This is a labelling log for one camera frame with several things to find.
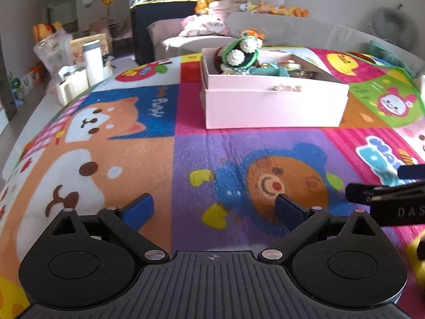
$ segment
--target triangular cutout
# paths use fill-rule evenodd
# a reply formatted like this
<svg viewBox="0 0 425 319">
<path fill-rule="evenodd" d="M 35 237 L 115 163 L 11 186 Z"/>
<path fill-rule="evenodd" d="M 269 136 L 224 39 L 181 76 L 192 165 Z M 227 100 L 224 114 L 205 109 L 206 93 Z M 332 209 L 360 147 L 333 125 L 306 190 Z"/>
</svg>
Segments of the triangular cutout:
<svg viewBox="0 0 425 319">
<path fill-rule="evenodd" d="M 352 233 L 356 235 L 376 236 L 375 232 L 363 217 L 357 218 Z"/>
<path fill-rule="evenodd" d="M 59 224 L 54 228 L 52 235 L 75 234 L 76 230 L 72 224 L 71 217 L 62 217 Z"/>
</svg>

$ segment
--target green leaf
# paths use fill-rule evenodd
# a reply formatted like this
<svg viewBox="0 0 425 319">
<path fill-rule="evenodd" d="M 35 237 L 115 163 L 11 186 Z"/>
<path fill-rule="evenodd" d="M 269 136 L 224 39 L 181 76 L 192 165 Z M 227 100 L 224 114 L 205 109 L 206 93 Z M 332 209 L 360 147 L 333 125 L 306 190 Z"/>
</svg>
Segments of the green leaf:
<svg viewBox="0 0 425 319">
<path fill-rule="evenodd" d="M 158 65 L 155 67 L 155 71 L 157 73 L 165 74 L 168 71 L 168 67 L 166 65 Z"/>
<path fill-rule="evenodd" d="M 326 178 L 328 179 L 328 182 L 331 184 L 331 186 L 336 190 L 341 190 L 345 187 L 344 181 L 335 174 L 331 174 L 329 171 L 326 173 Z"/>
</svg>

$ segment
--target pink box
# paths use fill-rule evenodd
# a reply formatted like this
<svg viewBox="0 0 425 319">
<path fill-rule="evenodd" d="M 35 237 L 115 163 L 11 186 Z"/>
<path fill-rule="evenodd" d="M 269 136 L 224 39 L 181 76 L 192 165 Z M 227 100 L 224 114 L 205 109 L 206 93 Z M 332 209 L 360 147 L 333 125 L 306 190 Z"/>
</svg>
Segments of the pink box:
<svg viewBox="0 0 425 319">
<path fill-rule="evenodd" d="M 262 75 L 222 75 L 214 67 L 216 49 L 203 49 L 201 101 L 207 129 L 338 127 L 349 86 L 332 74 L 289 53 L 260 51 L 260 63 L 293 59 L 317 72 L 315 80 Z M 279 92 L 279 84 L 301 92 Z"/>
</svg>

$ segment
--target teal pillow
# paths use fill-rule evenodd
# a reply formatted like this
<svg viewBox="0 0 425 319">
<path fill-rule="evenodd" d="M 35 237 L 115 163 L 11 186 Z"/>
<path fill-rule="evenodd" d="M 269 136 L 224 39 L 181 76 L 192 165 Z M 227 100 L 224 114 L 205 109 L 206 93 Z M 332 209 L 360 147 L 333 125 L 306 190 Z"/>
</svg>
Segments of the teal pillow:
<svg viewBox="0 0 425 319">
<path fill-rule="evenodd" d="M 391 65 L 400 67 L 404 69 L 411 78 L 416 78 L 417 74 L 412 71 L 408 65 L 401 61 L 394 53 L 390 52 L 388 49 L 384 48 L 381 44 L 376 41 L 371 41 L 369 43 L 369 55 L 375 56 L 379 59 L 382 59 Z"/>
</svg>

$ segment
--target silver bolt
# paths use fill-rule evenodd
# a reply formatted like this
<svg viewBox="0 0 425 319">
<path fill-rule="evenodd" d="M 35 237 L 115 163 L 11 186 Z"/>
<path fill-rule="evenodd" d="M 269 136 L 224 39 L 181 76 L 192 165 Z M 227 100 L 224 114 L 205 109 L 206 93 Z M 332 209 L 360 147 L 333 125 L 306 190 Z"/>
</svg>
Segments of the silver bolt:
<svg viewBox="0 0 425 319">
<path fill-rule="evenodd" d="M 144 256 L 149 260 L 161 260 L 165 258 L 165 253 L 162 250 L 152 249 L 147 251 Z"/>
<path fill-rule="evenodd" d="M 279 260 L 283 257 L 283 254 L 281 251 L 276 249 L 267 249 L 261 253 L 261 255 L 269 260 Z"/>
</svg>

